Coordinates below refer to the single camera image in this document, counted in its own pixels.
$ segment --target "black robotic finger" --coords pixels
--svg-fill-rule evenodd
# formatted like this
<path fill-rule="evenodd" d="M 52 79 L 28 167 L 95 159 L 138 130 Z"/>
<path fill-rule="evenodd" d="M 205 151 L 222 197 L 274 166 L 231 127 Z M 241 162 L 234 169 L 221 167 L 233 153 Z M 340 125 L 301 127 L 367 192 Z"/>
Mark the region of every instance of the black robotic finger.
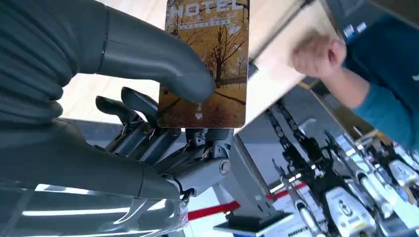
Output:
<path fill-rule="evenodd" d="M 102 96 L 96 97 L 96 107 L 105 114 L 118 116 L 123 124 L 130 124 L 138 118 L 138 114 L 121 101 Z"/>
<path fill-rule="evenodd" d="M 152 127 L 157 127 L 158 103 L 153 98 L 128 87 L 122 88 L 121 98 L 126 106 L 143 113 Z"/>

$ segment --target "person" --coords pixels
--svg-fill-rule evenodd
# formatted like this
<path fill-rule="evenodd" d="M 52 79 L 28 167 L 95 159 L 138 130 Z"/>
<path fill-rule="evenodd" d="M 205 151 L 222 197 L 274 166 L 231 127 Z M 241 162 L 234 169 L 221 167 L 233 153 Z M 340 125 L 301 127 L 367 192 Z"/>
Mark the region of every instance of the person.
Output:
<path fill-rule="evenodd" d="M 293 53 L 294 68 L 319 78 L 345 106 L 406 150 L 419 150 L 419 115 L 408 110 L 387 88 L 370 83 L 343 66 L 346 45 L 317 36 Z"/>

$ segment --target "autumn tree image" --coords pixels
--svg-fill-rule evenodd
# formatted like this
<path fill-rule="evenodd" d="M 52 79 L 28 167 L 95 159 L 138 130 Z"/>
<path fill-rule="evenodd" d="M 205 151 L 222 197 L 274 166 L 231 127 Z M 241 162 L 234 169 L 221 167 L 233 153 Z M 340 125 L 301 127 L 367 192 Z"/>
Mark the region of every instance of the autumn tree image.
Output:
<path fill-rule="evenodd" d="M 203 104 L 161 88 L 164 127 L 240 127 L 246 113 L 249 0 L 168 0 L 165 30 L 192 47 L 217 89 Z"/>

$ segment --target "metal screw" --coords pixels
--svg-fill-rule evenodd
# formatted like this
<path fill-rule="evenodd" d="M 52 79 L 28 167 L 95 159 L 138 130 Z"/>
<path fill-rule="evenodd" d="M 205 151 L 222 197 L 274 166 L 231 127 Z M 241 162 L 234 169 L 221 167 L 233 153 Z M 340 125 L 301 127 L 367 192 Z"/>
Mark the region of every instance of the metal screw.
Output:
<path fill-rule="evenodd" d="M 172 131 L 171 131 L 171 136 L 173 137 L 173 138 L 177 138 L 177 137 L 179 137 L 179 135 L 182 133 L 182 131 L 180 130 L 180 128 L 174 128 L 174 129 L 172 129 Z"/>
<path fill-rule="evenodd" d="M 148 134 L 150 134 L 151 132 L 153 131 L 153 129 L 151 128 L 151 126 L 148 124 L 145 128 L 144 128 L 144 130 L 143 130 L 143 135 L 148 135 Z"/>
<path fill-rule="evenodd" d="M 220 163 L 220 173 L 225 176 L 228 173 L 230 173 L 230 170 L 231 170 L 230 161 L 227 159 L 222 160 Z"/>

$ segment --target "robotic hand display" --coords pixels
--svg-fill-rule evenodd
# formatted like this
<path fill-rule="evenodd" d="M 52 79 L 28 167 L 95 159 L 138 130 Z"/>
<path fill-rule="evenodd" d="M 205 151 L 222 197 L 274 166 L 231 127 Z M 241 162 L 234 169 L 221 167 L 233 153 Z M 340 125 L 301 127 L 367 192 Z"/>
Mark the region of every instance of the robotic hand display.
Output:
<path fill-rule="evenodd" d="M 381 194 L 386 192 L 384 186 L 379 186 L 381 183 L 373 183 L 370 179 L 370 175 L 374 174 L 374 168 L 371 164 L 365 160 L 365 163 L 370 168 L 370 172 L 366 172 L 361 169 L 357 163 L 355 163 L 351 158 L 349 158 L 345 151 L 340 147 L 335 138 L 327 131 L 325 131 L 327 137 L 327 150 L 329 151 L 329 156 L 335 158 L 338 163 L 342 164 L 348 171 L 351 173 L 352 179 L 355 180 L 358 185 L 361 185 L 363 189 L 369 194 L 369 196 L 374 201 L 375 208 L 380 212 L 383 219 L 390 217 L 394 209 L 389 201 Z"/>
<path fill-rule="evenodd" d="M 0 26 L 7 32 L 0 41 L 8 51 L 0 58 L 8 60 L 0 72 L 7 69 L 12 76 L 0 87 L 16 90 L 0 92 L 2 101 L 15 103 L 0 105 L 1 177 L 132 198 L 124 217 L 86 236 L 114 231 L 150 236 L 181 228 L 188 198 L 229 173 L 233 129 L 187 129 L 185 147 L 165 157 L 180 129 L 158 127 L 157 102 L 123 88 L 122 102 L 97 97 L 97 108 L 118 116 L 124 128 L 105 148 L 93 147 L 76 127 L 57 118 L 62 109 L 56 100 L 77 73 L 96 73 L 153 79 L 184 99 L 204 102 L 215 83 L 198 55 L 170 34 L 93 0 L 1 5 L 1 21 L 8 24 Z M 160 201 L 165 208 L 151 208 Z M 59 233 L 81 234 L 76 231 Z"/>
<path fill-rule="evenodd" d="M 380 164 L 386 174 L 390 177 L 389 183 L 411 193 L 415 199 L 419 198 L 419 174 L 409 165 L 392 145 L 381 143 L 381 151 L 374 146 L 367 148 L 367 154 Z"/>
<path fill-rule="evenodd" d="M 374 218 L 356 198 L 346 182 L 335 173 L 333 170 L 332 158 L 326 158 L 317 141 L 313 138 L 306 137 L 299 130 L 293 117 L 281 101 L 277 103 L 277 108 L 283 114 L 298 143 L 307 153 L 310 162 L 324 173 L 323 176 L 315 176 L 314 169 L 307 164 L 296 147 L 285 136 L 273 113 L 270 110 L 267 110 L 265 113 L 284 148 L 284 158 L 289 163 L 289 166 L 294 168 L 294 171 L 292 171 L 290 167 L 288 170 L 292 176 L 299 173 L 301 175 L 300 180 L 306 183 L 310 188 L 313 199 L 323 209 L 324 217 L 328 223 L 327 233 L 331 236 L 348 237 L 361 234 L 375 234 L 377 231 L 377 224 Z M 284 176 L 284 171 L 278 167 L 277 170 L 280 173 L 281 179 L 284 180 L 282 178 Z M 284 185 L 288 189 L 293 190 L 292 185 L 287 183 L 284 183 Z M 307 223 L 311 233 L 314 236 L 321 235 L 322 233 L 318 232 L 318 230 L 320 230 L 318 225 L 311 224 L 315 219 L 312 213 L 308 211 L 306 203 L 299 201 L 301 199 L 302 197 L 300 195 L 292 196 L 292 200 L 295 204 L 300 203 L 299 205 L 295 205 L 296 210 L 301 214 L 304 222 Z"/>

